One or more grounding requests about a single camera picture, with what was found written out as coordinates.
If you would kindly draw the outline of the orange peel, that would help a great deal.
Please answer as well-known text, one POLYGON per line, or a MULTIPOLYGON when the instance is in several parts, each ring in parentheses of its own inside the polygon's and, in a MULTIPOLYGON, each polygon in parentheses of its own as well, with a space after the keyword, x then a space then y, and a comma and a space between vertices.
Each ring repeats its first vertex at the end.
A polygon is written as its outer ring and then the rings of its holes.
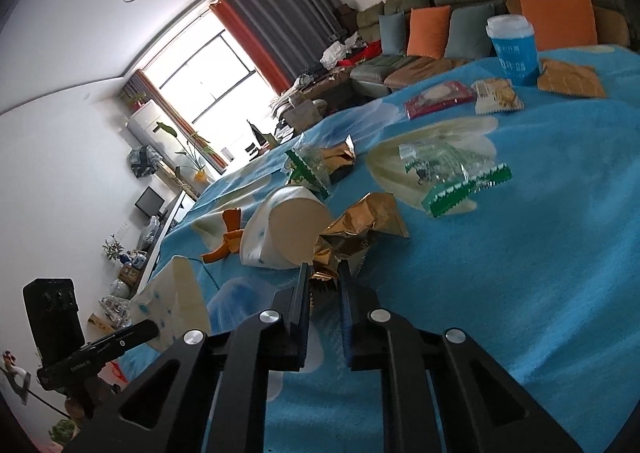
POLYGON ((202 254, 201 260, 204 263, 214 263, 232 254, 239 254, 244 230, 241 228, 242 212, 240 208, 226 209, 221 215, 224 221, 224 234, 222 234, 221 244, 209 253, 202 254))

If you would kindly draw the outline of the gold foil wrapper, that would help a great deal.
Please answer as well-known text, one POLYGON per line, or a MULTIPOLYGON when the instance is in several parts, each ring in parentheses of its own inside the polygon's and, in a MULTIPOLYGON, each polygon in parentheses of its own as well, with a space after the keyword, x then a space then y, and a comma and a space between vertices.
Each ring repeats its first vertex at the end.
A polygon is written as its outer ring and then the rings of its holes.
POLYGON ((311 278, 319 282, 337 282, 343 271, 356 277, 381 234, 409 237, 394 195, 368 193, 319 234, 314 244, 311 278))
POLYGON ((343 180, 352 172, 356 164, 355 145, 350 135, 346 139, 332 147, 320 150, 326 171, 331 183, 343 180))

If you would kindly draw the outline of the clear green edged wrapper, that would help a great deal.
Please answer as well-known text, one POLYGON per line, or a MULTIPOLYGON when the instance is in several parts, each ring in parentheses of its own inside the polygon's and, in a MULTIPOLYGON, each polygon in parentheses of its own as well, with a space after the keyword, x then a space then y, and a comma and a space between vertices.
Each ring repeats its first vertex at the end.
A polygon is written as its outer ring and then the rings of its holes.
POLYGON ((398 147, 409 183, 420 192, 420 205, 433 218, 442 217, 472 194, 512 179, 506 164, 444 141, 422 140, 398 147))

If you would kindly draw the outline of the white black tv cabinet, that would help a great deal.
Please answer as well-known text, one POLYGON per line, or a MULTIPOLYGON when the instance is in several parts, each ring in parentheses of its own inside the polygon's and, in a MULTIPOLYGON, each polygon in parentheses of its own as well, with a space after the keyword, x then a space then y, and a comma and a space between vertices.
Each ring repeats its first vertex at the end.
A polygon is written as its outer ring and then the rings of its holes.
POLYGON ((160 259, 160 244, 194 204, 194 199, 182 191, 164 211, 157 210, 153 213, 140 234, 138 247, 118 256, 122 267, 118 272, 117 280, 125 284, 125 287, 114 289, 114 296, 131 299, 149 283, 157 260, 160 259))

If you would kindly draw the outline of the blue floral table cloth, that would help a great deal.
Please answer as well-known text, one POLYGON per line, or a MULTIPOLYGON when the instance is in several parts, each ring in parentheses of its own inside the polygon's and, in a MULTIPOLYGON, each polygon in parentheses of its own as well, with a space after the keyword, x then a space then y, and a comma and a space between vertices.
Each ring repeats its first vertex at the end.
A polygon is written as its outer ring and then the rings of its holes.
MULTIPOLYGON (((418 329, 468 332, 585 452, 604 452, 639 401, 639 54, 595 46, 542 57, 592 66, 606 98, 517 87, 525 108, 516 113, 476 116, 472 103, 408 119, 404 104, 436 83, 498 76, 497 59, 485 58, 334 114, 303 137, 318 146, 354 139, 355 169, 326 202, 332 217, 399 181, 383 182, 378 169, 404 171, 392 157, 408 135, 484 144, 509 166, 510 181, 437 219, 420 198, 405 204, 394 192, 410 237, 380 237, 357 279, 418 329)), ((160 245, 152 279, 185 257, 178 265, 200 284, 214 334, 297 279, 237 255, 200 259, 219 245, 222 210, 240 207, 246 223, 285 184, 294 144, 211 185, 160 245)), ((380 377, 346 366, 335 301, 314 300, 305 368, 271 374, 266 452, 383 452, 380 377)))

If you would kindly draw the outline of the white standing air conditioner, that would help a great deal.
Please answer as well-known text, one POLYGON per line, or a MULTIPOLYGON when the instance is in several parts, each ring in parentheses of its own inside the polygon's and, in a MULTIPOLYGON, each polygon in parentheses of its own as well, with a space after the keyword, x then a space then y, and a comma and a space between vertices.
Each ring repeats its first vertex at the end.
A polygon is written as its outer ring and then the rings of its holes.
POLYGON ((157 127, 159 121, 166 121, 165 113, 154 101, 149 101, 129 117, 127 128, 141 144, 152 145, 166 164, 174 168, 177 150, 175 139, 157 127))

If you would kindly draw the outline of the cluttered coffee table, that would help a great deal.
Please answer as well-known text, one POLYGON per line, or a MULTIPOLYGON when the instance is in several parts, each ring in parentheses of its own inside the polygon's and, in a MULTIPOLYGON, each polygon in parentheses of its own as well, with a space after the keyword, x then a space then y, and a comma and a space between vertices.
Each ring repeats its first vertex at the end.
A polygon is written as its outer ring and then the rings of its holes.
POLYGON ((271 132, 262 132, 250 121, 250 131, 254 140, 245 147, 250 160, 262 156, 279 145, 288 142, 309 128, 319 124, 328 113, 329 103, 321 100, 303 101, 297 106, 289 105, 279 117, 276 127, 271 132))

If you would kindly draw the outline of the white biscuit packet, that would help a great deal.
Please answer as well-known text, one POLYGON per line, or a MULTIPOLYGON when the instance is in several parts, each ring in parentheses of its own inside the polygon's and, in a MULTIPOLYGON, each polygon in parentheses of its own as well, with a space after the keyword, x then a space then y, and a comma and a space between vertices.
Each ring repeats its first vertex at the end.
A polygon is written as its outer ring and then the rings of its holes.
POLYGON ((509 79, 488 78, 472 84, 476 96, 475 114, 512 113, 525 108, 509 79))

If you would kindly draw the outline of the brown snack packet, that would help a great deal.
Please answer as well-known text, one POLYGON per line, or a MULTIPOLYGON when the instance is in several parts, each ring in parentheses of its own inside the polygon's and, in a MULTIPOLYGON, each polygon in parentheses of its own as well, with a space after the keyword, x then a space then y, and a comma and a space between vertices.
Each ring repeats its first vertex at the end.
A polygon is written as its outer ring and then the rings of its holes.
POLYGON ((551 58, 541 60, 537 88, 572 98, 606 98, 603 84, 592 66, 551 58))

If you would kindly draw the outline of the blue cushion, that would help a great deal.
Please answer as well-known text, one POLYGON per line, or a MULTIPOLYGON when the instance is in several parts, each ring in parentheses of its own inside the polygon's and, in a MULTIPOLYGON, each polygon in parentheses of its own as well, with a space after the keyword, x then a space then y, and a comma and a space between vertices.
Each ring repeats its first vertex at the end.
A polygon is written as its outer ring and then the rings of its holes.
POLYGON ((445 56, 478 60, 491 54, 486 34, 487 21, 495 15, 495 5, 482 3, 455 9, 451 13, 445 56))
POLYGON ((378 18, 382 53, 385 55, 406 54, 406 19, 404 13, 381 15, 378 18))

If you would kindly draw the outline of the green sectional sofa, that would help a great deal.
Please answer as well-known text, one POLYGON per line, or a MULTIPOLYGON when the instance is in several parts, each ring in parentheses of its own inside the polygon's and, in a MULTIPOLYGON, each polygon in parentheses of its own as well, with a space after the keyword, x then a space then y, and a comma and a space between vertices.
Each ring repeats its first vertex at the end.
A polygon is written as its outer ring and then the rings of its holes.
MULTIPOLYGON (((591 0, 598 41, 629 48, 637 34, 629 23, 623 0, 591 0)), ((353 96, 381 98, 396 90, 456 68, 469 61, 493 56, 494 46, 486 35, 486 20, 496 15, 520 12, 520 0, 383 0, 362 11, 354 11, 357 31, 367 43, 366 54, 347 66, 338 66, 303 90, 309 100, 333 102, 344 108, 353 96), (450 24, 445 56, 384 55, 378 18, 404 14, 415 8, 448 6, 450 24)))

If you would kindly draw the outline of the orange cushion far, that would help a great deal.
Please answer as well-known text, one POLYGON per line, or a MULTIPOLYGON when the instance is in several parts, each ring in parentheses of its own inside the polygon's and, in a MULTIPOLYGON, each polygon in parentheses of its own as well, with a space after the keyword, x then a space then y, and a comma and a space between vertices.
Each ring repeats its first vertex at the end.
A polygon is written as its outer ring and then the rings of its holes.
POLYGON ((449 36, 449 5, 414 9, 410 14, 408 56, 444 57, 449 36))

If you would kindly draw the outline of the orange cushion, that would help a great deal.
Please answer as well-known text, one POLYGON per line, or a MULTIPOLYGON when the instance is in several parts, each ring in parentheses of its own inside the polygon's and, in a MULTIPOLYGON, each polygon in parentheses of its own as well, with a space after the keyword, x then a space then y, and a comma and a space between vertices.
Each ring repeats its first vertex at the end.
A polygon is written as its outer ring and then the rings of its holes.
POLYGON ((449 36, 449 5, 414 9, 410 14, 408 56, 444 57, 449 36))
POLYGON ((538 51, 598 43, 591 0, 520 0, 520 5, 533 25, 538 51))

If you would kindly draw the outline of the orange grey curtain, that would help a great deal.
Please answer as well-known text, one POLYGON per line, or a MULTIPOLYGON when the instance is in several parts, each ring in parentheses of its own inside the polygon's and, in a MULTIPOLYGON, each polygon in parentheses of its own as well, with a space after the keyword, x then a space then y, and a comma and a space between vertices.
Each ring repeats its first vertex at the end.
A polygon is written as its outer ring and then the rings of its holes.
POLYGON ((216 0, 209 9, 278 93, 346 36, 340 0, 216 0))

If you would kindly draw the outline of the blue cushion far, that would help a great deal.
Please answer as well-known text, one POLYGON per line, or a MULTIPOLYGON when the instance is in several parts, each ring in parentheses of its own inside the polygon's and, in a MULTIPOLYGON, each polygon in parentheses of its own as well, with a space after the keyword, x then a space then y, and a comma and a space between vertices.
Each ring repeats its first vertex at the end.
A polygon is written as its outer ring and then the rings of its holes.
POLYGON ((381 15, 378 18, 382 53, 385 55, 406 54, 406 19, 404 13, 381 15))

